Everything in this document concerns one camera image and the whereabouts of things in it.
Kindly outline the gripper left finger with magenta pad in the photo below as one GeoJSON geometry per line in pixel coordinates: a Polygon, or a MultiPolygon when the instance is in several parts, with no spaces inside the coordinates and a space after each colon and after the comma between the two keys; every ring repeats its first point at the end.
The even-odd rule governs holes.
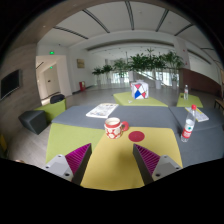
{"type": "Polygon", "coordinates": [[[67,155],[56,155],[43,167],[43,170],[80,185],[91,154],[92,145],[86,144],[67,155]]]}

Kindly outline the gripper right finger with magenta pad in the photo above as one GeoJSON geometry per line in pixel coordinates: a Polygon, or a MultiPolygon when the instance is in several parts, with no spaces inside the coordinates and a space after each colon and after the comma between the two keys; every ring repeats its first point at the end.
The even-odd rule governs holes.
{"type": "Polygon", "coordinates": [[[145,185],[182,169],[168,155],[159,156],[147,148],[134,144],[133,155],[145,185]]]}

